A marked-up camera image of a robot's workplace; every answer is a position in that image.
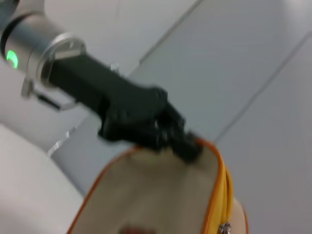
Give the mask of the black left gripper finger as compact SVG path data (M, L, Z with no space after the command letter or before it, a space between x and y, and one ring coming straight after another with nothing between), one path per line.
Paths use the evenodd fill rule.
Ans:
M184 130L183 125L168 124L143 126L137 128L137 144L160 152L170 148L186 163L196 161L202 152L202 147L195 138Z
M193 132L185 130L185 118L170 102L166 102L164 109L157 117L157 123L171 137L180 136L188 139L197 139L197 136Z

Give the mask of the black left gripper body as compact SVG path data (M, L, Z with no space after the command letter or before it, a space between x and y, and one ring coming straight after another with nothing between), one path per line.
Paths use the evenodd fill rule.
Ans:
M103 139L167 143L167 134L156 126L167 104L162 89L138 85L89 55L54 61L49 82L100 117Z

